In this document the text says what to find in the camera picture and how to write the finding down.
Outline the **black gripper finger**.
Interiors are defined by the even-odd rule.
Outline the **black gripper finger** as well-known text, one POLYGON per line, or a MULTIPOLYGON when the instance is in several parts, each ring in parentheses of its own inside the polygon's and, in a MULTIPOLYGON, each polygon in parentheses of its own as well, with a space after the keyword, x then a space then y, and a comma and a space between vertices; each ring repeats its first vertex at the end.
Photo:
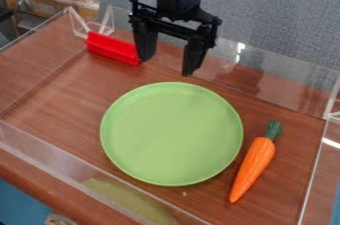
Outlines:
POLYGON ((199 37, 191 37, 183 51, 181 74, 188 77, 200 68, 207 52, 205 41, 199 37))
POLYGON ((136 23, 133 26, 135 41, 140 59, 148 61, 157 50, 159 32, 148 23, 136 23))

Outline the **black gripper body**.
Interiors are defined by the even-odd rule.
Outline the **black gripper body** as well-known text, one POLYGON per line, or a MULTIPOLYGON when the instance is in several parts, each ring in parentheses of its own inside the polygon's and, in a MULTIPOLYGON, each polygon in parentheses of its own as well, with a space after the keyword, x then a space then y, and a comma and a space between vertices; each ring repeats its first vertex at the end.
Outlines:
POLYGON ((221 19, 207 13, 199 6, 180 13, 161 10, 155 0, 131 0, 131 2, 132 27, 136 23, 148 23, 159 33, 187 41, 191 37, 199 37, 205 41, 208 48, 215 46, 221 19))

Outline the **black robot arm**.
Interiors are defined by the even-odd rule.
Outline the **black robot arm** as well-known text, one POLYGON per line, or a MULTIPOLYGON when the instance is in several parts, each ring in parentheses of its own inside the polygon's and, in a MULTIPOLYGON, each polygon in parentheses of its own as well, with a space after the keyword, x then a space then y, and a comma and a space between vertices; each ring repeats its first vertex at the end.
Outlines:
POLYGON ((205 52, 215 46, 221 19, 201 10, 200 0, 131 0, 129 22, 140 59, 148 61, 157 50, 159 33, 187 40, 181 74, 189 76, 200 68, 205 52))

